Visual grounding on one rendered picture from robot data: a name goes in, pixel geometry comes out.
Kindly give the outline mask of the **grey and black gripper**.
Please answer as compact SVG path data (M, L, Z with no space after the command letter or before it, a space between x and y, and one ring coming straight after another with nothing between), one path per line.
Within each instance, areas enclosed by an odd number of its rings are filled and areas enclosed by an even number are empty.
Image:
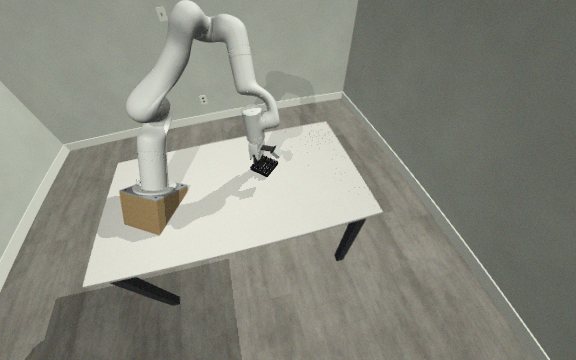
M264 164L264 159L263 159L263 153L264 150L260 150L262 145L265 145L265 140L263 140L260 143L257 144L253 144L249 142L249 155L250 155L250 159L253 158L253 163L257 163L258 166L263 166Z

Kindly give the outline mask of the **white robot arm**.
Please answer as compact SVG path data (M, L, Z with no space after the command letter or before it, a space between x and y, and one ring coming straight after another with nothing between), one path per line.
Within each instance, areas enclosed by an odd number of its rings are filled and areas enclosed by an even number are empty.
M140 179L136 179L132 187L136 194L162 195L177 187L174 181L168 180L166 138L172 107L165 96L187 66L193 39L226 43L237 92L259 97L265 102L265 112L256 104L246 105L241 110L248 142L262 142L264 130L279 125L274 98L256 82L247 31L242 21L228 14L207 17L197 4L182 0L171 11L166 42L155 66L126 101L129 117L143 123L137 136Z

